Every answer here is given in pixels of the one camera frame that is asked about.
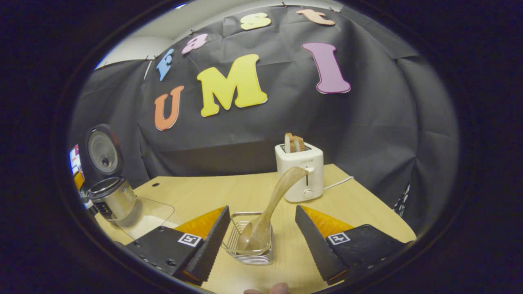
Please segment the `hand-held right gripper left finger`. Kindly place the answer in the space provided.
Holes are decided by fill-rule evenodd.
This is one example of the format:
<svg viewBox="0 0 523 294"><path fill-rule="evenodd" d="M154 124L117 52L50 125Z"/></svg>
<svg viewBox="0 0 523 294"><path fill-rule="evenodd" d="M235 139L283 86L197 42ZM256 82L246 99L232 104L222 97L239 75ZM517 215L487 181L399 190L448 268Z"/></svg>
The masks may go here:
<svg viewBox="0 0 523 294"><path fill-rule="evenodd" d="M224 205L176 228L158 226L124 246L150 267L201 286L208 281L230 223Z"/></svg>

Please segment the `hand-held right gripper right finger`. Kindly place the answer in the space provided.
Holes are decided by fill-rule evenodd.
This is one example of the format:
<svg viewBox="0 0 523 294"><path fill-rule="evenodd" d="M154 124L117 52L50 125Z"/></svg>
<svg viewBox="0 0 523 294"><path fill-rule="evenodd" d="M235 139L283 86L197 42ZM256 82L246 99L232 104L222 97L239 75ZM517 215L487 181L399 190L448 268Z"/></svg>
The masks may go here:
<svg viewBox="0 0 523 294"><path fill-rule="evenodd" d="M328 285L362 279L396 258L409 244L372 225L353 227L304 205L296 206L295 222Z"/></svg>

